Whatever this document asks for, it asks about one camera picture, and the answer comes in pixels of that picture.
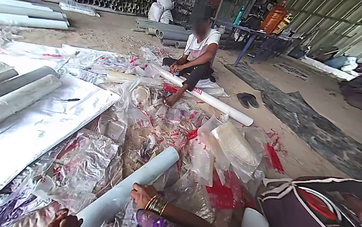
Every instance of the corrugated metal wall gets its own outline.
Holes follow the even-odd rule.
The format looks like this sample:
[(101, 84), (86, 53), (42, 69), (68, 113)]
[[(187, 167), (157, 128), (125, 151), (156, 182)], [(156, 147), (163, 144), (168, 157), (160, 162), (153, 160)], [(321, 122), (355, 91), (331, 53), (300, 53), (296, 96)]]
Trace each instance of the corrugated metal wall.
[(311, 51), (336, 46), (362, 63), (362, 0), (289, 0), (295, 17), (289, 27), (298, 33), (319, 30), (310, 43)]
[[(237, 14), (240, 11), (241, 7), (246, 6), (247, 8), (249, 2), (250, 0), (223, 0), (220, 3), (216, 19), (227, 23), (234, 23), (235, 18), (237, 17)], [(217, 24), (218, 26), (224, 25), (217, 22), (215, 22), (215, 24)]]

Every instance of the man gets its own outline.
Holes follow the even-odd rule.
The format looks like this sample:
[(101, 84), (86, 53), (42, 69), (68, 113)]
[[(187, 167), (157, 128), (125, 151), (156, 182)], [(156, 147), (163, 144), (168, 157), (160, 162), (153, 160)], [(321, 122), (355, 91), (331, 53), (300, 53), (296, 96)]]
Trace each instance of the man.
[[(188, 37), (182, 58), (163, 59), (163, 64), (170, 66), (173, 73), (179, 72), (179, 75), (187, 78), (181, 89), (164, 100), (164, 104), (168, 107), (171, 107), (186, 90), (192, 91), (199, 80), (210, 79), (214, 82), (212, 64), (219, 45), (220, 33), (210, 28), (211, 8), (204, 6), (203, 11), (193, 19), (193, 34)], [(187, 60), (189, 55), (192, 56), (191, 61)]]

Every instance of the bare foot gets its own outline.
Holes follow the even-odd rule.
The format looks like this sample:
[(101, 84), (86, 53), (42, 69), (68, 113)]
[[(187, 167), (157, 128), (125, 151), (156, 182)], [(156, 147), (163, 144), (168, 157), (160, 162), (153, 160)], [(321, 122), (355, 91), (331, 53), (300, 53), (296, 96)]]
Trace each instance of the bare foot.
[(167, 107), (171, 107), (174, 105), (174, 103), (179, 99), (180, 97), (177, 94), (173, 94), (171, 96), (168, 96), (163, 102), (164, 105)]

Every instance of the white t-shirt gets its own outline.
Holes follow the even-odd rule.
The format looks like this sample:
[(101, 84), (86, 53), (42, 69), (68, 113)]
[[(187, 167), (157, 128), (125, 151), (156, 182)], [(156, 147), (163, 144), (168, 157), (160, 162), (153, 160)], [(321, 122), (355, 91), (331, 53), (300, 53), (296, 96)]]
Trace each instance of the white t-shirt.
[(205, 53), (209, 44), (216, 43), (219, 45), (220, 33), (215, 29), (211, 29), (208, 37), (202, 42), (198, 43), (198, 39), (195, 38), (194, 34), (189, 35), (187, 45), (185, 46), (184, 54), (191, 55), (192, 59), (195, 59)]

